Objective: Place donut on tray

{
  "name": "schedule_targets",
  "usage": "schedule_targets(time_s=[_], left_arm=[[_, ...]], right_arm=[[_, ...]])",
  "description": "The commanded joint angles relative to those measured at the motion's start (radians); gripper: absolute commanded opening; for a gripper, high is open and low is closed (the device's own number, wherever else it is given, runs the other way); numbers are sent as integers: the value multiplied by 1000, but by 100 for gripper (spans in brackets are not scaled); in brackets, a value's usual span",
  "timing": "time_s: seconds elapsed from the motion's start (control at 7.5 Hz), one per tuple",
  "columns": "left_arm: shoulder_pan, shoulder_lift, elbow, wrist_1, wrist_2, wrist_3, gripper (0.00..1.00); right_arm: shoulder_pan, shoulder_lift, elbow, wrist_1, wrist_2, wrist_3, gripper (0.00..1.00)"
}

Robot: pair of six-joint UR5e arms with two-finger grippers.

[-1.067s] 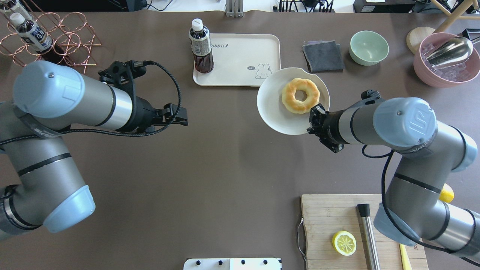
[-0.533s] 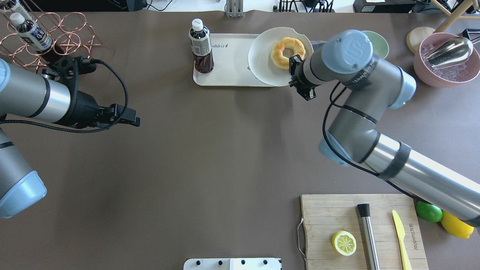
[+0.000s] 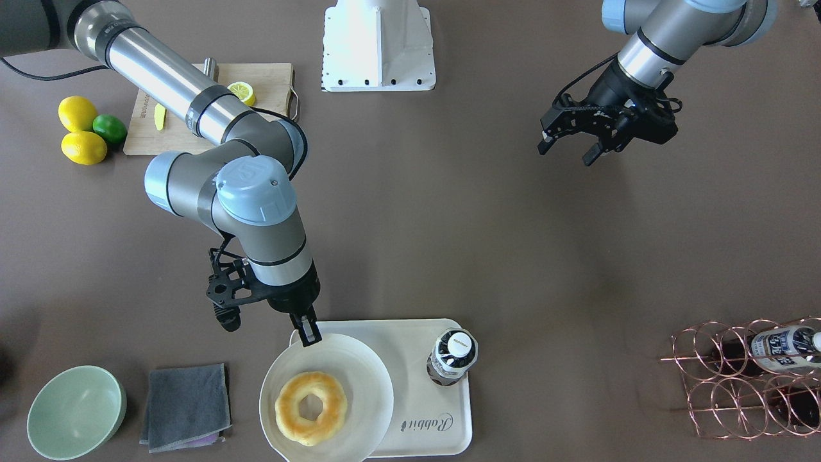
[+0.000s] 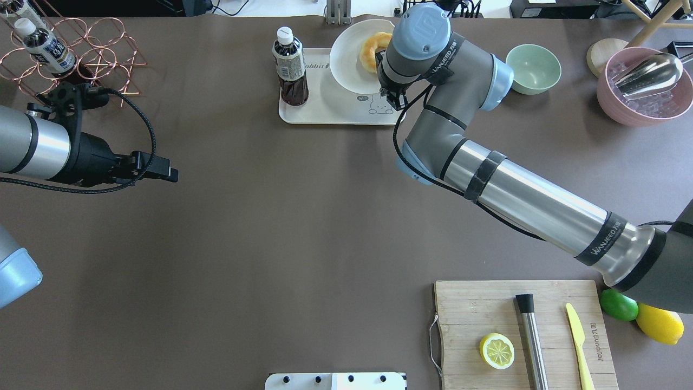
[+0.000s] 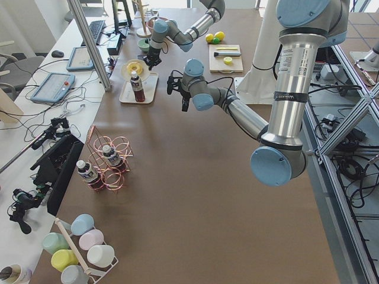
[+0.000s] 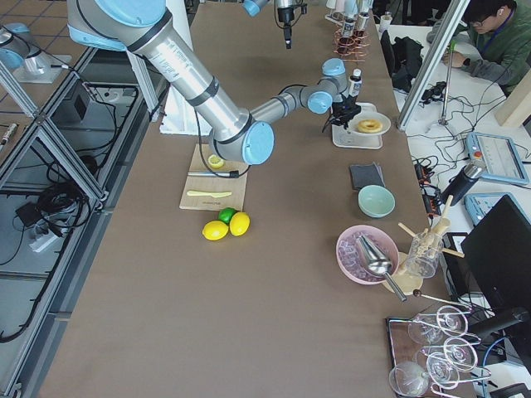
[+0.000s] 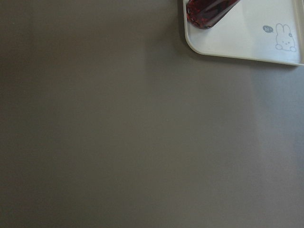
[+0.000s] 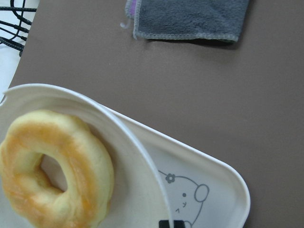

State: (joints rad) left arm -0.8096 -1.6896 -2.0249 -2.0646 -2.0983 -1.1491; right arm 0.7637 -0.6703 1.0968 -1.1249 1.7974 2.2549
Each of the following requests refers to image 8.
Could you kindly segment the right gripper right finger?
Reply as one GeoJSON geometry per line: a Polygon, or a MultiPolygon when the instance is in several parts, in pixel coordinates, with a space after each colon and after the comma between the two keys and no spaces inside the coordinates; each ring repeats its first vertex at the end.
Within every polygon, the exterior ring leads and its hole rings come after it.
{"type": "Polygon", "coordinates": [[[174,220],[173,225],[174,228],[185,228],[185,223],[183,220],[174,220]]]}

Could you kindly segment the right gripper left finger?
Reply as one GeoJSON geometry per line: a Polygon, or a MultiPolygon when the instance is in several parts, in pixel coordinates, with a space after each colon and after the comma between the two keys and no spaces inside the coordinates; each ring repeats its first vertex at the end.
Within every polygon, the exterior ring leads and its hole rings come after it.
{"type": "Polygon", "coordinates": [[[159,228],[170,228],[170,223],[168,220],[160,220],[159,228]]]}

